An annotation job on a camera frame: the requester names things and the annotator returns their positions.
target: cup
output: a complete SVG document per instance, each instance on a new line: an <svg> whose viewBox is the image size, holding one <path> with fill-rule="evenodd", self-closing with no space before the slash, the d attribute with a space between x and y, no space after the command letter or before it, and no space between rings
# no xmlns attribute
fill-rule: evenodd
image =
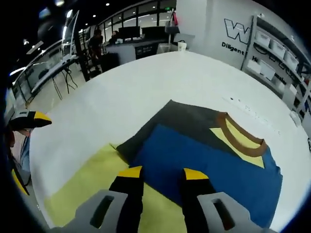
<svg viewBox="0 0 311 233"><path fill-rule="evenodd" d="M187 44L184 42L178 42L178 51L186 51Z"/></svg>

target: blue t-shirt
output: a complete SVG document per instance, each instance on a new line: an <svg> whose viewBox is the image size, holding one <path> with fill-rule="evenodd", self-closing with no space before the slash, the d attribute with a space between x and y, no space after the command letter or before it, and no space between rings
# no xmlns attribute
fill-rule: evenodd
<svg viewBox="0 0 311 233"><path fill-rule="evenodd" d="M265 156L271 156L270 150ZM162 125L155 127L131 164L140 165L145 182L178 205L182 170L190 168L206 174L216 192L227 193L248 209L253 222L271 224L282 184L276 165L261 168Z"/></svg>

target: brown collar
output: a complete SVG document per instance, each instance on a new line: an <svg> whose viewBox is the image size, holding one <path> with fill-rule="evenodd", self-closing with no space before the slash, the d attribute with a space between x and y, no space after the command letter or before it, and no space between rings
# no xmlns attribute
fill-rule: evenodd
<svg viewBox="0 0 311 233"><path fill-rule="evenodd" d="M245 137L247 137L249 140L255 142L256 144L260 144L260 146L256 149L248 148L243 146L231 133L229 130L226 120L228 120L241 134L243 134ZM220 126L220 128L223 130L223 133L225 137L228 139L228 141L241 153L250 156L250 157L259 157L262 156L265 151L267 150L267 144L264 141L264 139L259 139L251 135L249 132L247 132L245 129L243 129L240 125L238 125L230 116L228 113L219 113L217 116L217 122Z"/></svg>

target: gray fabric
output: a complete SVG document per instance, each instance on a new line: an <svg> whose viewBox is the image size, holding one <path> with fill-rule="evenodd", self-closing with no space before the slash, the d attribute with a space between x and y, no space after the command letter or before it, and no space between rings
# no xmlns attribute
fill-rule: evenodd
<svg viewBox="0 0 311 233"><path fill-rule="evenodd" d="M218 114L219 112L215 110L177 103L171 100L133 137L119 145L117 150L124 160L131 163L155 126L161 124L198 142L238 156L210 130L210 128L219 128L216 122Z"/></svg>

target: white table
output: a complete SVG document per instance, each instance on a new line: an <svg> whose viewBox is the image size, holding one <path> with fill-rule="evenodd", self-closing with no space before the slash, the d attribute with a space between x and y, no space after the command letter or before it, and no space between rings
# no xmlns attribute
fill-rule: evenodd
<svg viewBox="0 0 311 233"><path fill-rule="evenodd" d="M33 131L33 186L50 226L44 198L57 192L103 145L134 135L170 99L229 112L247 131L266 140L283 175L271 228L280 231L290 221L311 184L303 128L295 126L289 109L272 91L247 74L199 54L171 52L92 79L52 109L52 125Z"/></svg>

